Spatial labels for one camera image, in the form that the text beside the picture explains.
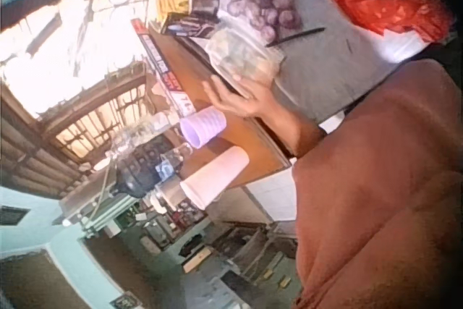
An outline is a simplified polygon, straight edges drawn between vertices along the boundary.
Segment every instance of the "wooden ceiling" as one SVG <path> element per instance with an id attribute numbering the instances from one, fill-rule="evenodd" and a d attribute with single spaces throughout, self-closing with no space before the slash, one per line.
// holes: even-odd
<path id="1" fill-rule="evenodd" d="M 39 119 L 2 84 L 1 185 L 56 199 L 81 185 L 114 134 L 148 113 L 146 74 L 144 62 L 135 62 Z"/>

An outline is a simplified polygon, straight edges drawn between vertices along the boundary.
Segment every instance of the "wooden table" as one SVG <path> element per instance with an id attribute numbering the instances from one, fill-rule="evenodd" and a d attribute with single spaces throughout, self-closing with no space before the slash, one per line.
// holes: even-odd
<path id="1" fill-rule="evenodd" d="M 150 34 L 197 111 L 210 106 L 211 102 L 203 90 L 201 81 L 207 80 L 214 72 L 174 38 L 160 35 L 153 30 Z M 291 166 L 288 158 L 257 120 L 226 114 L 226 122 L 226 129 L 218 137 L 201 149 L 195 150 L 185 161 L 180 172 L 183 179 L 233 145 L 247 152 L 250 163 L 230 187 L 245 185 Z"/>

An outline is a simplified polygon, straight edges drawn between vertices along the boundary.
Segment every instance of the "person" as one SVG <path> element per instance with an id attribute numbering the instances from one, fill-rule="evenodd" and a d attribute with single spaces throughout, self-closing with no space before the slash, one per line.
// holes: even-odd
<path id="1" fill-rule="evenodd" d="M 448 308 L 463 276 L 463 126 L 462 92 L 442 66 L 403 65 L 329 135 L 236 80 L 252 98 L 217 76 L 203 87 L 216 108 L 260 117 L 298 158 L 294 306 Z"/>

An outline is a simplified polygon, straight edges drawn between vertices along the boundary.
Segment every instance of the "white plastic cup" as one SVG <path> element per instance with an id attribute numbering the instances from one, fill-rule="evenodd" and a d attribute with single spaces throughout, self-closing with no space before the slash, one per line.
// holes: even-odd
<path id="1" fill-rule="evenodd" d="M 226 127 L 224 113 L 209 106 L 180 120 L 180 129 L 193 148 L 201 148 Z"/>
<path id="2" fill-rule="evenodd" d="M 180 187 L 193 204 L 204 210 L 248 164 L 246 151 L 234 146 L 180 182 Z"/>

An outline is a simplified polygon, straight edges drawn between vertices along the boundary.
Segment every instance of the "brown shirt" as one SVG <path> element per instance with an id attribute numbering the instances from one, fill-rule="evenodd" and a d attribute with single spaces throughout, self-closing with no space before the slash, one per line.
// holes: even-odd
<path id="1" fill-rule="evenodd" d="M 462 95 L 405 64 L 294 167 L 297 308 L 421 308 L 461 245 Z"/>

